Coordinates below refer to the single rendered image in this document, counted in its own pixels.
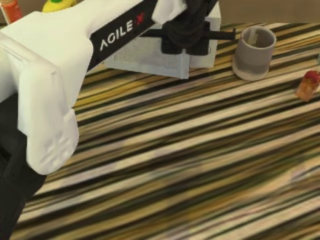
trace cup rim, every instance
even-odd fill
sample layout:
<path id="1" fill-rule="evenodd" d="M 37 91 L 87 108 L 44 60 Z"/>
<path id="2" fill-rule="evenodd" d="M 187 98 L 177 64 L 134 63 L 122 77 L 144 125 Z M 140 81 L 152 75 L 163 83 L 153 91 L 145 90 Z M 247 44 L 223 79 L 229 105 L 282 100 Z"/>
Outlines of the cup rim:
<path id="1" fill-rule="evenodd" d="M 271 45 L 269 46 L 266 46 L 266 47 L 258 47 L 258 46 L 252 46 L 250 44 L 248 44 L 245 40 L 244 40 L 244 35 L 250 30 L 250 29 L 260 29 L 260 30 L 263 30 L 267 33 L 269 33 L 271 36 L 272 36 L 272 39 L 273 39 L 273 42 Z M 256 49 L 256 50 L 267 50 L 267 49 L 272 49 L 275 45 L 276 45 L 276 42 L 277 42 L 277 36 L 275 35 L 275 33 L 273 31 L 271 31 L 270 29 L 266 28 L 266 27 L 263 27 L 263 26 L 250 26 L 250 27 L 247 27 L 245 30 L 242 31 L 241 33 L 241 41 L 248 47 L 248 48 L 251 48 L 251 49 Z"/>

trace background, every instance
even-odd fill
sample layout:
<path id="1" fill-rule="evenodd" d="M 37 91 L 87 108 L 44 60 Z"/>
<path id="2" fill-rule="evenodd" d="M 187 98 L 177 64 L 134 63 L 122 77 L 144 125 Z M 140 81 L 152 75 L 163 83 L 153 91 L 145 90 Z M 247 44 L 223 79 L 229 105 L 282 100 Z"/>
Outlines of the background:
<path id="1" fill-rule="evenodd" d="M 46 0 L 19 0 L 24 14 Z M 320 0 L 220 0 L 223 23 L 319 23 Z"/>

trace white box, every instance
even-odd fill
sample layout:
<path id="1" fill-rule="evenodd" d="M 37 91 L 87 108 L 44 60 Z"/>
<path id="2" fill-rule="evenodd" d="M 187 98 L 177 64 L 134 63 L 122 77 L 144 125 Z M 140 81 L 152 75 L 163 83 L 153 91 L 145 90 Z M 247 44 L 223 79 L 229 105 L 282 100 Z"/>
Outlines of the white box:
<path id="1" fill-rule="evenodd" d="M 206 18 L 210 22 L 212 31 L 219 31 L 221 26 L 221 12 L 219 3 Z M 156 24 L 152 29 L 160 29 Z M 137 37 L 129 44 L 118 50 L 105 60 L 107 68 L 174 77 L 189 78 L 190 68 L 211 68 L 214 66 L 217 40 L 210 40 L 209 52 L 206 56 L 190 56 L 182 52 L 178 55 L 163 54 L 161 52 L 161 38 Z"/>

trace table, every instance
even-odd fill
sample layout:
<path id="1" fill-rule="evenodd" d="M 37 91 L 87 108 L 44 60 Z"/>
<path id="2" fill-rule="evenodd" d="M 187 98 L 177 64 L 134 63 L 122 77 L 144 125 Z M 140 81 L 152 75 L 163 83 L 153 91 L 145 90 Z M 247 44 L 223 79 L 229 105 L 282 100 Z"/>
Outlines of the table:
<path id="1" fill-rule="evenodd" d="M 253 24 L 224 25 L 239 33 Z M 320 24 L 261 24 L 278 38 L 267 77 L 233 75 L 236 41 L 188 80 L 88 75 L 75 155 L 27 204 L 13 240 L 293 240 L 320 237 Z"/>

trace object inside cup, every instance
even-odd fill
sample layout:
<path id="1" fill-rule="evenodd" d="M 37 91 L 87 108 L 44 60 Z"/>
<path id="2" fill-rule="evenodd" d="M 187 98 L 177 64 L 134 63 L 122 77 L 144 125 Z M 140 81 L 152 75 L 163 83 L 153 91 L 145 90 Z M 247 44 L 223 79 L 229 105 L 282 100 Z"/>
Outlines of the object inside cup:
<path id="1" fill-rule="evenodd" d="M 256 48 L 267 48 L 275 42 L 275 36 L 267 29 L 259 27 L 248 28 L 243 34 L 243 40 Z"/>

